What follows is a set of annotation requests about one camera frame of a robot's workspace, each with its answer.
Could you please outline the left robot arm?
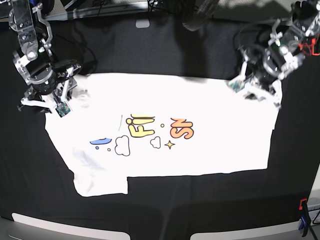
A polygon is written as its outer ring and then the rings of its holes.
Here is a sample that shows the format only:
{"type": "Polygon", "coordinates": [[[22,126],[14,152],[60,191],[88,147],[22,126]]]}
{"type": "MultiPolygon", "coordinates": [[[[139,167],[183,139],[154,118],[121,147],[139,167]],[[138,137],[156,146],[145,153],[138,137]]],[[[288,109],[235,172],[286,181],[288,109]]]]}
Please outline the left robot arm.
{"type": "Polygon", "coordinates": [[[237,39],[243,62],[238,76],[227,85],[246,99],[268,101],[281,107],[282,81],[297,70],[307,55],[317,55],[320,37],[320,2],[296,1],[290,18],[265,20],[271,25],[265,44],[244,44],[237,39]]]}

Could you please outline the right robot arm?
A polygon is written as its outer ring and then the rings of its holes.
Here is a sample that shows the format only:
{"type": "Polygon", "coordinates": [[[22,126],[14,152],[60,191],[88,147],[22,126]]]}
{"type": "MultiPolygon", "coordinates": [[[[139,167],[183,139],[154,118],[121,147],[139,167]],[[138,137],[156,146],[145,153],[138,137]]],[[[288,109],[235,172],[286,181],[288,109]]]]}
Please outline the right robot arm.
{"type": "Polygon", "coordinates": [[[16,32],[19,49],[13,63],[28,86],[20,103],[35,107],[41,113],[57,113],[64,117],[71,112],[68,101],[77,86],[74,76],[82,65],[75,59],[57,60],[52,51],[53,32],[42,16],[43,4],[31,6],[28,0],[8,0],[11,8],[8,25],[16,32]]]}

